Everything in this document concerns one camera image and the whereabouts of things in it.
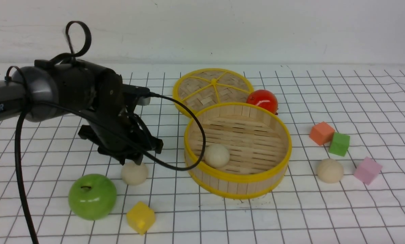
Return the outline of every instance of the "green cube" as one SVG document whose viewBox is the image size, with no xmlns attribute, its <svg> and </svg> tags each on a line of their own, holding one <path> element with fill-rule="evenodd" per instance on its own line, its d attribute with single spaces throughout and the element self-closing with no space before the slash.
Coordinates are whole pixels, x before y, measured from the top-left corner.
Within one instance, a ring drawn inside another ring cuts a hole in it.
<svg viewBox="0 0 405 244">
<path fill-rule="evenodd" d="M 350 146 L 350 136 L 335 132 L 330 143 L 329 153 L 336 154 L 338 156 L 345 156 L 348 147 Z"/>
</svg>

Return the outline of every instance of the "white wall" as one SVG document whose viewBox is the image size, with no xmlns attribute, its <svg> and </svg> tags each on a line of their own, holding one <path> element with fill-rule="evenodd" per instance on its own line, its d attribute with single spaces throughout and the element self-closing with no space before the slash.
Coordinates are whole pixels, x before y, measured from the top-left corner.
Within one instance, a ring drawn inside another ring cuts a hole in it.
<svg viewBox="0 0 405 244">
<path fill-rule="evenodd" d="M 0 0 L 0 62 L 67 52 L 70 20 L 103 63 L 405 63 L 405 0 Z"/>
</svg>

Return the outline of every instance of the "beige ball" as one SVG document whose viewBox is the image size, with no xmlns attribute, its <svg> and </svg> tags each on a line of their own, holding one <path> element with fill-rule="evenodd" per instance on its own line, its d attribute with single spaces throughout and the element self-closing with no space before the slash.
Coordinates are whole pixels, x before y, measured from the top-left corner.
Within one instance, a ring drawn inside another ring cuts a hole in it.
<svg viewBox="0 0 405 244">
<path fill-rule="evenodd" d="M 148 178 L 148 167 L 144 163 L 125 163 L 121 168 L 121 179 L 128 185 L 142 184 Z"/>
<path fill-rule="evenodd" d="M 323 159 L 318 164 L 317 176 L 322 182 L 337 183 L 344 176 L 344 168 L 335 159 Z"/>
<path fill-rule="evenodd" d="M 205 148 L 204 161 L 213 168 L 221 168 L 228 164 L 230 153 L 222 144 L 212 144 Z"/>
</svg>

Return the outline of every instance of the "black cable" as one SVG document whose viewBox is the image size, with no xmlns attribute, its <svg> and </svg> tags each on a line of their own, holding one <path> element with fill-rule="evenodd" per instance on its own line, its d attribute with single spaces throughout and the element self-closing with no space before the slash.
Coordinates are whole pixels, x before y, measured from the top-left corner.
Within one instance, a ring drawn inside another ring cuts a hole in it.
<svg viewBox="0 0 405 244">
<path fill-rule="evenodd" d="M 20 69 L 18 67 L 12 66 L 9 68 L 9 70 L 11 68 L 17 68 L 18 71 L 20 72 L 22 78 L 24 79 L 24 76 L 22 74 L 22 72 L 20 71 Z M 23 81 L 24 85 L 27 85 L 26 79 L 24 79 Z M 30 98 L 30 93 L 28 90 L 26 90 L 27 93 L 27 97 Z M 32 108 L 35 105 L 48 105 L 51 107 L 55 107 L 58 109 L 61 109 L 63 111 L 66 111 L 68 113 L 72 113 L 74 115 L 77 115 L 83 119 L 88 120 L 89 122 L 109 131 L 110 133 L 112 133 L 114 136 L 120 138 L 121 140 L 123 140 L 124 142 L 126 142 L 129 146 L 135 148 L 136 150 L 140 151 L 144 156 L 147 156 L 149 159 L 152 159 L 154 162 L 158 163 L 159 165 L 162 165 L 166 168 L 169 169 L 173 169 L 173 170 L 177 170 L 177 171 L 187 171 L 187 170 L 191 170 L 193 168 L 195 168 L 202 160 L 203 156 L 204 156 L 204 152 L 205 152 L 205 144 L 206 144 L 206 137 L 205 137 L 205 133 L 204 133 L 204 129 L 202 128 L 201 123 L 198 121 L 198 118 L 193 114 L 193 112 L 188 109 L 184 104 L 182 104 L 181 102 L 172 99 L 170 97 L 167 96 L 163 96 L 163 95 L 159 95 L 156 93 L 150 93 L 150 95 L 152 97 L 159 97 L 162 99 L 167 99 L 173 102 L 176 102 L 177 104 L 179 104 L 181 107 L 183 107 L 195 120 L 196 124 L 198 125 L 199 129 L 201 130 L 201 134 L 202 134 L 202 149 L 201 149 L 201 154 L 199 155 L 198 160 L 191 166 L 189 167 L 175 167 L 172 165 L 169 165 L 163 161 L 161 161 L 160 159 L 154 157 L 153 155 L 149 154 L 147 151 L 145 151 L 143 148 L 141 148 L 139 145 L 137 145 L 135 142 L 132 142 L 130 139 L 122 136 L 119 133 L 115 133 L 113 131 L 111 131 L 109 128 L 107 128 L 106 126 L 102 125 L 100 122 L 92 119 L 91 117 L 79 112 L 79 111 L 75 111 L 69 108 L 65 108 L 62 107 L 58 104 L 52 103 L 52 102 L 45 102 L 45 101 L 40 101 L 40 102 L 29 102 L 21 111 L 21 114 L 17 120 L 17 126 L 15 129 L 15 173 L 16 173 L 16 177 L 17 177 L 17 185 L 18 185 L 18 190 L 19 190 L 19 194 L 20 194 L 20 201 L 21 201 L 21 206 L 23 208 L 23 212 L 24 212 L 24 216 L 26 219 L 26 223 L 27 223 L 27 228 L 29 230 L 29 234 L 31 235 L 31 239 L 32 239 L 32 243 L 33 244 L 39 244 L 38 243 L 38 238 L 37 238 L 37 234 L 35 232 L 35 227 L 32 221 L 32 216 L 29 210 L 29 206 L 27 203 L 27 195 L 26 195 L 26 191 L 24 189 L 24 182 L 23 182 L 23 173 L 22 173 L 22 168 L 21 168 L 21 130 L 23 128 L 23 122 L 24 119 L 26 118 L 27 114 L 31 112 Z"/>
<path fill-rule="evenodd" d="M 83 45 L 83 48 L 78 53 L 74 53 L 74 49 L 72 47 L 71 40 L 70 40 L 70 37 L 69 37 L 69 28 L 74 23 L 79 24 L 82 27 L 83 32 L 85 33 L 85 44 Z M 89 48 L 91 46 L 92 37 L 91 37 L 91 32 L 90 32 L 88 26 L 85 23 L 83 23 L 81 21 L 71 21 L 71 22 L 67 23 L 66 29 L 65 29 L 65 35 L 66 35 L 66 39 L 67 39 L 67 42 L 68 42 L 68 45 L 69 45 L 69 48 L 70 48 L 70 53 L 63 53 L 63 54 L 57 55 L 56 57 L 52 58 L 48 62 L 49 65 L 55 65 L 58 62 L 61 62 L 63 60 L 68 60 L 68 59 L 75 60 L 76 57 L 81 57 L 86 52 L 88 52 L 88 50 L 89 50 Z M 23 79 L 22 82 L 13 81 L 11 79 L 11 77 L 9 76 L 9 73 L 10 73 L 10 70 L 12 68 L 16 68 L 16 70 L 19 72 L 19 74 L 21 75 L 21 77 Z M 27 228 L 29 230 L 29 234 L 31 235 L 31 239 L 32 239 L 33 244 L 38 244 L 38 238 L 37 238 L 37 234 L 35 232 L 35 227 L 34 227 L 34 224 L 33 224 L 33 221 L 32 221 L 32 216 L 31 216 L 31 213 L 30 213 L 30 210 L 29 210 L 29 206 L 27 204 L 26 191 L 24 189 L 23 173 L 22 173 L 22 168 L 21 168 L 21 130 L 23 128 L 24 119 L 26 118 L 28 113 L 31 112 L 32 108 L 35 105 L 40 105 L 40 104 L 48 105 L 48 106 L 55 107 L 55 108 L 61 109 L 63 111 L 66 111 L 68 113 L 72 113 L 72 114 L 77 115 L 77 116 L 79 116 L 79 117 L 81 117 L 83 119 L 86 119 L 86 120 L 90 121 L 91 123 L 93 123 L 93 124 L 103 128 L 103 129 L 109 131 L 114 136 L 116 136 L 116 137 L 120 138 L 121 140 L 123 140 L 129 146 L 131 146 L 131 147 L 135 148 L 136 150 L 140 151 L 144 156 L 147 156 L 149 159 L 152 159 L 154 162 L 156 162 L 159 165 L 162 165 L 162 166 L 164 166 L 164 167 L 166 167 L 168 169 L 173 169 L 173 170 L 177 170 L 177 171 L 191 170 L 191 169 L 195 168 L 201 162 L 201 160 L 202 160 L 202 158 L 204 156 L 205 143 L 206 142 L 205 142 L 204 129 L 202 128 L 201 123 L 198 121 L 198 118 L 193 114 L 193 112 L 190 109 L 188 109 L 181 102 L 179 102 L 179 101 L 177 101 L 175 99 L 172 99 L 170 97 L 162 96 L 162 95 L 159 95 L 159 94 L 156 94 L 156 93 L 150 93 L 150 96 L 152 96 L 152 97 L 159 97 L 159 98 L 162 98 L 162 99 L 167 99 L 167 100 L 173 101 L 176 104 L 179 104 L 181 107 L 183 107 L 184 110 L 186 110 L 190 114 L 190 116 L 193 117 L 193 119 L 195 120 L 196 124 L 198 125 L 198 127 L 199 127 L 199 129 L 201 130 L 201 133 L 202 133 L 202 150 L 201 150 L 201 154 L 199 155 L 198 160 L 193 165 L 191 165 L 189 167 L 184 167 L 184 168 L 174 167 L 172 165 L 169 165 L 169 164 L 157 159 L 156 157 L 154 157 L 153 155 L 151 155 L 147 151 L 145 151 L 143 148 L 139 147 L 139 145 L 137 145 L 135 142 L 132 142 L 130 139 L 122 136 L 121 134 L 118 134 L 118 133 L 115 133 L 115 132 L 111 131 L 106 126 L 102 125 L 98 121 L 95 121 L 91 117 L 89 117 L 89 116 L 87 116 L 87 115 L 85 115 L 85 114 L 83 114 L 83 113 L 81 113 L 79 111 L 68 109 L 68 108 L 62 107 L 62 106 L 60 106 L 58 104 L 54 104 L 52 102 L 44 102 L 44 101 L 43 102 L 33 102 L 31 93 L 30 93 L 30 91 L 28 89 L 28 86 L 27 86 L 26 78 L 25 78 L 23 72 L 20 70 L 20 68 L 18 68 L 16 66 L 11 66 L 11 67 L 8 68 L 6 76 L 5 76 L 5 80 L 7 82 L 14 82 L 14 83 L 18 83 L 18 84 L 23 85 L 23 87 L 25 89 L 25 92 L 26 92 L 25 96 L 26 96 L 27 105 L 21 111 L 21 114 L 20 114 L 20 116 L 19 116 L 19 118 L 17 120 L 16 129 L 15 129 L 15 142 L 14 142 L 14 147 L 15 147 L 15 173 L 16 173 L 16 176 L 17 176 L 17 185 L 18 185 L 18 191 L 19 191 L 19 194 L 20 194 L 21 206 L 23 208 L 24 217 L 25 217 L 26 223 L 27 223 Z"/>
</svg>

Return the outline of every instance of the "grid paper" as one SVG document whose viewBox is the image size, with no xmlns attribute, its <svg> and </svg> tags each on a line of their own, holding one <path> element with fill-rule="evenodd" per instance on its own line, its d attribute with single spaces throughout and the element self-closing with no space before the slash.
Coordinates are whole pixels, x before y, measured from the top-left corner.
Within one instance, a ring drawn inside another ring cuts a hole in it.
<svg viewBox="0 0 405 244">
<path fill-rule="evenodd" d="M 8 65 L 1 65 L 0 79 Z M 170 96 L 180 66 L 155 66 L 151 72 L 117 68 L 126 83 L 148 86 Z M 343 66 L 341 69 L 296 69 L 237 66 L 255 90 L 272 91 L 279 118 L 292 138 L 289 169 L 272 193 L 251 200 L 231 200 L 208 193 L 187 172 L 175 172 L 149 159 L 149 178 L 139 186 L 120 179 L 121 165 L 97 153 L 77 137 L 76 116 L 24 123 L 22 165 L 29 207 L 40 243 L 47 244 L 405 244 L 405 68 Z M 151 99 L 137 113 L 165 147 L 159 159 L 184 166 L 183 135 L 189 119 L 168 100 Z M 17 118 L 0 122 L 0 244 L 31 243 L 18 197 L 14 169 Z M 309 139 L 321 121 L 351 136 L 345 157 L 328 154 L 328 146 Z M 366 186 L 353 176 L 369 156 L 383 165 Z M 340 183 L 326 184 L 316 174 L 318 162 L 339 160 Z M 71 184 L 89 173 L 106 175 L 118 190 L 112 213 L 85 221 L 69 210 Z M 136 234 L 125 213 L 143 201 L 156 212 L 146 235 Z"/>
</svg>

